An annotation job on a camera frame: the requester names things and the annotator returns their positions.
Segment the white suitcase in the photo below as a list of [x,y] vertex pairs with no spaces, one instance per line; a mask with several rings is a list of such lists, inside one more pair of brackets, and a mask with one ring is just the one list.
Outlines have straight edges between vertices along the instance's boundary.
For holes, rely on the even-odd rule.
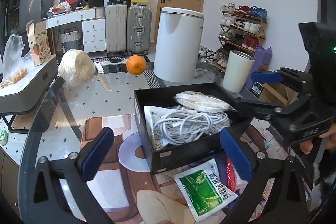
[[107,52],[125,52],[127,5],[108,5],[105,15]]

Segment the black box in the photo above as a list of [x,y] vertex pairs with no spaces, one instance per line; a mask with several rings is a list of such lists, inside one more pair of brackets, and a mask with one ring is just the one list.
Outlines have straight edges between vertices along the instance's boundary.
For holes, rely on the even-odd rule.
[[[204,134],[197,141],[179,146],[169,145],[160,151],[155,151],[146,129],[144,106],[174,107],[178,103],[174,97],[183,91],[199,91],[205,95],[212,95],[231,104],[232,97],[227,95],[216,83],[178,85],[158,89],[134,91],[135,120],[138,127],[142,147],[151,174],[172,170],[195,161],[201,160],[221,148],[219,133]],[[251,118],[242,117],[236,111],[227,112],[232,120],[231,128],[237,132],[244,132],[251,122]]]

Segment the red sneaker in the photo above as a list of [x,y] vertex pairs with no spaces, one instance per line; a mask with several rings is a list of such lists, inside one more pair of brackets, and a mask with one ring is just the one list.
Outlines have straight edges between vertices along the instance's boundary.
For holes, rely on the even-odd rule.
[[250,37],[244,37],[242,47],[249,48],[250,46]]
[[258,39],[255,37],[249,37],[249,41],[250,41],[250,44],[249,44],[248,49],[255,52],[259,45]]
[[250,10],[252,10],[251,7],[239,5],[238,9],[235,9],[234,12],[247,15],[247,12],[249,12]]

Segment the blue gripper pad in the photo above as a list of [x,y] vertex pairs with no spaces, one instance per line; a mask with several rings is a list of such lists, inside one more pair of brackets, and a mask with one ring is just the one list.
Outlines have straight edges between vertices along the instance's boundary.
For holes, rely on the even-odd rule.
[[82,162],[82,181],[90,181],[95,178],[100,165],[102,164],[106,154],[110,150],[114,141],[113,130],[108,127],[104,127],[102,131],[105,131],[100,137],[96,145],[92,148],[85,160]]
[[225,153],[232,161],[233,166],[236,168],[240,178],[250,183],[252,180],[252,164],[238,143],[225,128],[221,130],[219,140]]
[[251,80],[258,83],[280,83],[284,79],[278,72],[253,72]]

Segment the trash can lid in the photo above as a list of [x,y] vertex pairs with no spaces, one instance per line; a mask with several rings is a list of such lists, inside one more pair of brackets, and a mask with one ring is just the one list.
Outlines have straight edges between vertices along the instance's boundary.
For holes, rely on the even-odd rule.
[[183,14],[183,15],[187,15],[187,16],[204,18],[204,14],[202,14],[200,12],[196,12],[196,11],[193,11],[193,10],[182,9],[182,8],[164,7],[164,8],[162,8],[162,12],[163,13],[177,13],[177,14]]

